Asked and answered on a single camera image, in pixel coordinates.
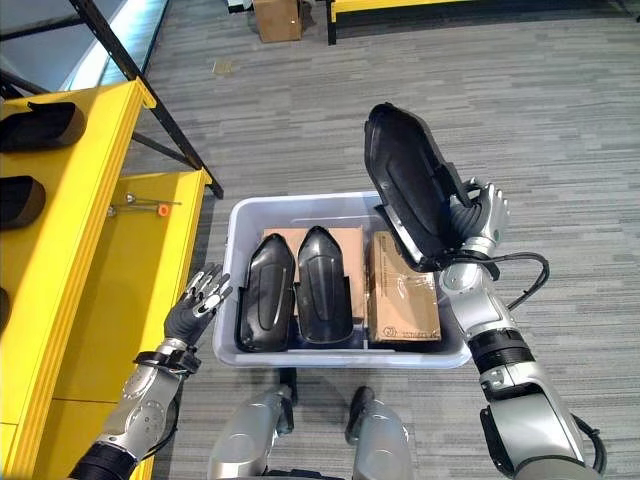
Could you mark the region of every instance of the cardboard piece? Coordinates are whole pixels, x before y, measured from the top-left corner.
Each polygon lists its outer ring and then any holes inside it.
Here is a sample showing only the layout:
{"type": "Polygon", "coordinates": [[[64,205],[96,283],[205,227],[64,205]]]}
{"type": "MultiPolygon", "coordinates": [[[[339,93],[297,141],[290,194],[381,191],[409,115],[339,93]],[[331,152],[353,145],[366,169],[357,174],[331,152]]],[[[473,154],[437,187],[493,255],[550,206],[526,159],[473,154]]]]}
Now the cardboard piece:
{"type": "MultiPolygon", "coordinates": [[[[351,313],[353,323],[362,323],[367,314],[365,301],[365,273],[364,273],[364,232],[358,228],[329,228],[329,233],[340,245],[344,274],[349,277],[351,289],[351,313]]],[[[269,228],[262,232],[263,238],[272,233],[279,233],[284,237],[296,259],[295,281],[299,281],[298,250],[307,234],[307,228],[269,228]]],[[[296,305],[294,313],[298,314],[296,305]]]]}
{"type": "Polygon", "coordinates": [[[300,0],[253,0],[260,40],[264,43],[300,40],[300,0]]]}
{"type": "Polygon", "coordinates": [[[369,250],[369,336],[374,342],[440,340],[433,273],[417,273],[389,232],[375,232],[369,250]]]}

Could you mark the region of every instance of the gray carpet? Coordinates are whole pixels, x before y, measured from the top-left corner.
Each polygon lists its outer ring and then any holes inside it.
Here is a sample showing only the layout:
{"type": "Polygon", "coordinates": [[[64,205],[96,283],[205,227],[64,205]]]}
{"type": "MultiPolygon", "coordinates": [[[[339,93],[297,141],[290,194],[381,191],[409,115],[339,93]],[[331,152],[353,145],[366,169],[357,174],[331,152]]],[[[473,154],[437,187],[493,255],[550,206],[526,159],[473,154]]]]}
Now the gray carpet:
{"type": "MultiPolygon", "coordinates": [[[[322,3],[302,41],[265,45],[252,14],[175,0],[149,78],[226,191],[215,208],[205,201],[196,262],[222,259],[229,212],[241,199],[371,189],[362,125],[376,103],[421,115],[463,177],[505,190],[512,222],[500,252],[534,250],[551,261],[548,286],[517,318],[571,410],[602,429],[608,478],[637,479],[640,27],[606,3],[549,12],[527,12],[526,3],[488,14],[470,2],[399,25],[378,16],[341,26],[329,48],[322,3]],[[232,74],[214,76],[216,60],[231,62],[232,74]]],[[[149,114],[140,130],[163,139],[149,114]]],[[[128,171],[179,168],[142,148],[132,148],[128,171]]],[[[509,298],[535,274],[527,265],[504,270],[499,288],[509,298]]],[[[211,329],[200,354],[156,479],[204,478],[234,405],[272,380],[268,371],[218,364],[211,329]]],[[[500,478],[478,420],[485,401],[472,365],[303,370],[299,378],[296,430],[275,446],[274,468],[350,477],[345,407],[367,383],[407,423],[416,478],[500,478]]]]}

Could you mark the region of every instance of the black cable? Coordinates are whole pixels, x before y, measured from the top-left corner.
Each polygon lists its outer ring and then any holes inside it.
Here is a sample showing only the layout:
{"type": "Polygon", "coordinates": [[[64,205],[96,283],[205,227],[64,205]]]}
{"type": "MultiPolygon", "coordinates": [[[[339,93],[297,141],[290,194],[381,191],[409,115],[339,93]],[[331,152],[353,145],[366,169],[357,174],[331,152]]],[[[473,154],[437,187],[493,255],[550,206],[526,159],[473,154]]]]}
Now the black cable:
{"type": "Polygon", "coordinates": [[[542,270],[540,274],[533,282],[531,287],[527,290],[523,290],[522,295],[516,298],[513,302],[511,302],[507,307],[509,310],[514,310],[523,302],[525,302],[531,295],[536,293],[538,290],[542,288],[542,286],[547,283],[549,280],[549,275],[551,273],[549,269],[549,261],[544,258],[539,253],[535,252],[518,252],[518,253],[510,253],[508,255],[501,255],[499,257],[487,258],[487,259],[479,259],[472,257],[470,255],[464,255],[460,253],[456,253],[449,257],[449,263],[479,263],[479,264],[488,264],[488,263],[500,263],[500,262],[509,262],[509,261],[517,261],[517,260],[535,260],[542,265],[542,270]]]}
{"type": "Polygon", "coordinates": [[[591,428],[587,422],[582,420],[577,415],[573,415],[573,419],[578,425],[578,428],[589,437],[591,443],[593,443],[593,449],[595,451],[595,459],[593,460],[593,469],[600,475],[604,475],[604,471],[607,469],[607,449],[604,443],[600,439],[600,430],[597,428],[591,428]]]}
{"type": "Polygon", "coordinates": [[[173,400],[171,400],[171,403],[170,403],[170,406],[173,405],[173,408],[175,410],[175,415],[173,416],[173,423],[171,425],[171,430],[169,430],[169,433],[167,433],[167,435],[162,440],[160,440],[158,443],[156,443],[153,447],[149,449],[149,451],[145,454],[145,456],[142,457],[142,460],[146,460],[147,458],[154,456],[156,453],[162,450],[162,448],[167,443],[169,443],[169,441],[173,438],[173,435],[178,430],[178,414],[180,413],[180,404],[178,403],[177,398],[178,396],[176,395],[175,397],[173,397],[173,400]]]}

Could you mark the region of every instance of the black metal frame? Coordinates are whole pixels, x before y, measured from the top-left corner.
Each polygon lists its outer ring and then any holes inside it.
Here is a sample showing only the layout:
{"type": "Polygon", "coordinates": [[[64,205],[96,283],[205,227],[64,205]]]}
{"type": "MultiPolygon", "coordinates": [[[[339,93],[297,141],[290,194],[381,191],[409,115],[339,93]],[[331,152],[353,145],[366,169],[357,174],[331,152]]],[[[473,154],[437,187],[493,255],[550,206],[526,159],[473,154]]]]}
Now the black metal frame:
{"type": "Polygon", "coordinates": [[[11,40],[12,38],[25,37],[34,33],[48,32],[58,28],[72,27],[83,23],[79,15],[67,15],[64,17],[49,18],[40,22],[30,23],[20,28],[5,30],[0,32],[0,42],[11,40]]]}
{"type": "MultiPolygon", "coordinates": [[[[139,78],[145,85],[147,90],[156,100],[155,108],[151,109],[151,112],[158,119],[162,127],[169,134],[171,139],[175,142],[182,153],[178,153],[164,145],[146,137],[140,133],[134,132],[132,139],[152,148],[170,158],[173,158],[185,165],[188,165],[195,170],[203,169],[211,177],[212,183],[210,185],[211,190],[218,198],[223,198],[224,190],[222,186],[213,177],[213,174],[209,171],[202,158],[195,151],[187,137],[184,135],[176,121],[173,119],[167,107],[156,95],[155,91],[145,78],[144,74],[138,68],[135,61],[129,55],[129,52],[124,48],[118,37],[113,33],[111,27],[102,16],[98,8],[91,0],[69,0],[69,3],[75,8],[77,15],[52,19],[45,22],[38,22],[37,24],[27,25],[20,29],[15,29],[10,32],[0,34],[0,41],[7,40],[9,38],[18,38],[25,35],[31,35],[34,33],[45,32],[49,30],[55,30],[58,28],[68,27],[71,25],[78,25],[80,23],[86,24],[96,39],[104,46],[109,53],[109,56],[113,59],[120,71],[128,80],[135,80],[139,78]]],[[[25,90],[30,93],[46,93],[47,90],[35,85],[31,82],[21,79],[20,77],[13,75],[6,71],[0,71],[0,94],[4,98],[16,98],[22,96],[15,87],[25,90]]]]}
{"type": "Polygon", "coordinates": [[[331,20],[331,4],[333,0],[325,0],[325,6],[327,8],[327,43],[329,45],[336,44],[336,23],[331,20]]]}

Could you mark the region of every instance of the yellow bench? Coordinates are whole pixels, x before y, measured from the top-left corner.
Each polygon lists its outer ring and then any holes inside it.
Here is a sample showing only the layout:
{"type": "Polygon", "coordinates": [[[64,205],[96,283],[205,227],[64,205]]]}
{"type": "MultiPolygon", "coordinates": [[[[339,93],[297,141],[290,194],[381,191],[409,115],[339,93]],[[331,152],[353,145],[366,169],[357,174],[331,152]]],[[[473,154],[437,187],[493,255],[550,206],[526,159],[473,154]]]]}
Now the yellow bench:
{"type": "Polygon", "coordinates": [[[338,14],[360,12],[363,10],[378,10],[394,7],[415,7],[434,3],[453,3],[468,0],[326,0],[327,6],[327,41],[329,45],[336,44],[336,23],[338,14]]]}

